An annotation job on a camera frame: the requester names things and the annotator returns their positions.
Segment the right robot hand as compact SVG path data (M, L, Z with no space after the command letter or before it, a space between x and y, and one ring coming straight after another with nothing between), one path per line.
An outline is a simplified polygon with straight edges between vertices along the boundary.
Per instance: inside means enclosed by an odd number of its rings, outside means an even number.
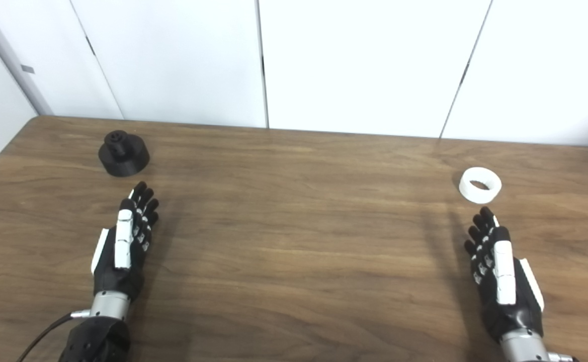
M485 330L496 342L518 329L544 336L544 300L526 259L514 257L508 228L500 225L487 206L473 216L472 222L464 249Z

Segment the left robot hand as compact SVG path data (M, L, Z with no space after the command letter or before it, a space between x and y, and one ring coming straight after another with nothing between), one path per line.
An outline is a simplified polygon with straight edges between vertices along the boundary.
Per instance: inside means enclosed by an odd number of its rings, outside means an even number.
M101 231L91 272L94 294L123 293L135 302L145 282L146 253L159 220L159 201L147 183L138 183L122 199L115 225Z

